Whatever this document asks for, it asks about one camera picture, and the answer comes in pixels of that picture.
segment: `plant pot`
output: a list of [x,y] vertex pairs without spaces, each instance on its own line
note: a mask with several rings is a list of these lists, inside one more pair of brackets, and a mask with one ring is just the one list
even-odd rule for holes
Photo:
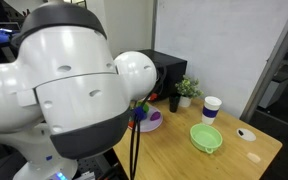
[[179,106],[181,106],[181,107],[189,107],[191,105],[191,101],[192,101],[191,98],[187,98],[187,97],[181,96],[180,102],[179,102]]

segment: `green leaves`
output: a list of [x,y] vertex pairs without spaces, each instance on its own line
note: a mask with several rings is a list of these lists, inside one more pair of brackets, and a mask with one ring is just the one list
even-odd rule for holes
[[184,75],[183,80],[175,84],[177,92],[184,97],[195,98],[203,94],[201,90],[198,89],[198,79],[192,80],[190,77]]

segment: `white wall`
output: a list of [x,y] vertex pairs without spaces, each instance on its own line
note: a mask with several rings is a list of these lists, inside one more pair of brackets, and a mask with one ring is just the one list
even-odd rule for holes
[[151,47],[153,0],[87,0],[100,19],[113,57]]
[[285,0],[158,0],[155,47],[240,117],[287,21]]
[[22,11],[26,12],[26,9],[29,9],[30,12],[32,12],[34,9],[38,8],[40,5],[44,3],[43,0],[4,0],[4,1],[22,15],[23,15]]

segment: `black cup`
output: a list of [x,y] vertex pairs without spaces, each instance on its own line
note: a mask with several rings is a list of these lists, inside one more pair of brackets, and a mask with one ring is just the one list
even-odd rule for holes
[[170,100],[170,112],[175,113],[177,111],[178,103],[180,102],[180,95],[173,94],[169,97]]

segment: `potted plant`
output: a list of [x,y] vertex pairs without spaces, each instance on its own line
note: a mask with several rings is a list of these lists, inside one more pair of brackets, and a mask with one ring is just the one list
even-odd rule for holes
[[191,105],[192,98],[203,94],[203,92],[198,89],[198,83],[198,79],[193,80],[184,75],[183,80],[175,84],[177,92],[181,95],[179,106],[189,107]]

